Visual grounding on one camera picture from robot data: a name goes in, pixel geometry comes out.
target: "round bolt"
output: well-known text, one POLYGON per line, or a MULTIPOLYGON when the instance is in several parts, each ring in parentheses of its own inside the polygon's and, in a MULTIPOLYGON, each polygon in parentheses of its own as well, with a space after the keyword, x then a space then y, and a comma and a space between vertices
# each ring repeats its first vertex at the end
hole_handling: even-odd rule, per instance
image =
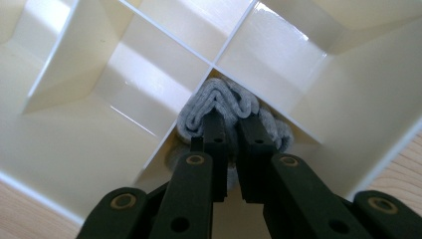
POLYGON ((188 158, 186 158, 186 162, 191 165, 199 165, 199 164, 204 163, 204 161, 205 161, 205 158, 200 155, 191 155, 188 158))
POLYGON ((328 225, 329 227, 339 233, 339 234, 348 234, 348 232, 350 231, 349 227, 347 226, 347 224, 345 224, 343 221, 341 220, 329 220, 328 221, 328 225))
POLYGON ((115 197, 109 206, 112 209, 123 210, 132 207, 136 203, 136 197, 133 194, 125 193, 115 197))
POLYGON ((396 214, 398 212, 398 208, 394 203, 382 197, 369 197, 368 203, 372 208, 385 214, 396 214))
POLYGON ((185 217, 177 217, 171 222, 171 230, 181 233, 189 229, 189 220, 185 217))
POLYGON ((299 162, 297 159, 292 158, 292 157, 288 157, 288 156, 284 156, 282 158, 280 158, 280 161, 285 165, 285 166, 298 166, 299 162))

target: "folded towel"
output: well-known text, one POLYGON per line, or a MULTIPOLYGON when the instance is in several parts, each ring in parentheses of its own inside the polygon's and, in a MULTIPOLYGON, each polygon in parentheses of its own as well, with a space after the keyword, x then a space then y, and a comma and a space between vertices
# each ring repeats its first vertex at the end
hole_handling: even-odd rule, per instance
POLYGON ((286 151, 293 143, 290 127, 280 119, 275 119, 270 110, 260 107, 258 99, 249 91, 225 79, 212 78, 202 85, 192 96, 177 119, 177 131, 182 141, 190 143, 192 136, 202 136, 202 119, 212 110, 220 113, 226 125, 230 150, 237 154, 235 124, 238 119, 258 115, 278 150, 286 151))

